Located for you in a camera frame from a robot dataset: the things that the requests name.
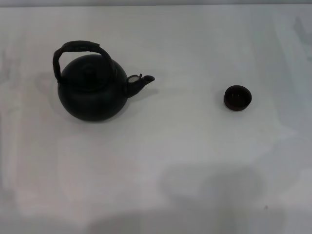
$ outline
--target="teapot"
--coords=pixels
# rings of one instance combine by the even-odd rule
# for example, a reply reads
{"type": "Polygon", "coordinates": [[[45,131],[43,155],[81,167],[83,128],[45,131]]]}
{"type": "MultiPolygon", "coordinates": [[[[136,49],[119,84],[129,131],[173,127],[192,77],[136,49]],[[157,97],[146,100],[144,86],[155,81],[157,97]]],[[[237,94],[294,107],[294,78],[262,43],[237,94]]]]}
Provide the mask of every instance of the teapot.
{"type": "Polygon", "coordinates": [[[127,77],[122,67],[99,44],[90,41],[71,41],[56,50],[53,70],[63,107],[85,121],[101,121],[114,116],[128,98],[155,80],[153,76],[142,77],[142,74],[127,77]],[[99,55],[81,56],[60,71],[62,53],[87,51],[99,55]]]}

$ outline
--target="teapot lid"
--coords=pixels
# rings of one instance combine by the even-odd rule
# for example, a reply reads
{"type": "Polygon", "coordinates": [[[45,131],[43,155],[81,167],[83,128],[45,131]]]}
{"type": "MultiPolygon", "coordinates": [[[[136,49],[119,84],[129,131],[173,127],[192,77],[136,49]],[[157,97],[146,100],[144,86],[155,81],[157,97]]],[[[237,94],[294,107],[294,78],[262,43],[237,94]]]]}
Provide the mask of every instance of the teapot lid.
{"type": "Polygon", "coordinates": [[[81,91],[102,88],[115,76],[115,66],[106,51],[99,44],[90,41],[65,43],[54,53],[53,70],[58,83],[81,91]],[[64,52],[90,51],[101,55],[85,55],[71,61],[60,73],[59,58],[64,52]]]}

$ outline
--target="white backdrop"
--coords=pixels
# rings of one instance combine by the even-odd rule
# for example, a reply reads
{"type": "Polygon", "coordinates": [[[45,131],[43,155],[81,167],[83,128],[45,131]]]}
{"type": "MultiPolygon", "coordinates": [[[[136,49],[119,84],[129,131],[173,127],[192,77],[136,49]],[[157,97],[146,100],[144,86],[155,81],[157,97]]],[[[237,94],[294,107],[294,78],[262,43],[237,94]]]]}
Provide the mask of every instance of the white backdrop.
{"type": "Polygon", "coordinates": [[[0,0],[0,6],[312,3],[312,0],[0,0]]]}

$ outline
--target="small black cup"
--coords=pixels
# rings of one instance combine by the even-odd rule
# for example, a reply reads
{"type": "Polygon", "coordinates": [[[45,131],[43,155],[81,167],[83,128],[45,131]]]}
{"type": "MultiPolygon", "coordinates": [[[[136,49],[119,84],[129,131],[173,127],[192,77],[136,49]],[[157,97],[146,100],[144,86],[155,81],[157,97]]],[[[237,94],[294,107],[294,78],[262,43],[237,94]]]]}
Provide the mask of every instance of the small black cup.
{"type": "Polygon", "coordinates": [[[232,111],[244,110],[252,101],[250,91],[240,85],[229,87],[224,94],[224,104],[232,111]]]}

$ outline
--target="kettle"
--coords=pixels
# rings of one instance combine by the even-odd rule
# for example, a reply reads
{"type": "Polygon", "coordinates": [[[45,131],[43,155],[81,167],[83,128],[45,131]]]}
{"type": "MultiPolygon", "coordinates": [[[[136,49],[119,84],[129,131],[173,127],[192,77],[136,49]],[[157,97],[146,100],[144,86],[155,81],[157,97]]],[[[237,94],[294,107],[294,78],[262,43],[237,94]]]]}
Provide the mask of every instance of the kettle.
{"type": "Polygon", "coordinates": [[[71,41],[56,50],[53,56],[54,75],[58,81],[58,97],[74,117],[101,121],[117,114],[127,99],[155,80],[142,74],[127,77],[122,67],[111,59],[99,44],[71,41]],[[64,52],[95,52],[71,61],[60,71],[59,58],[64,52]]]}

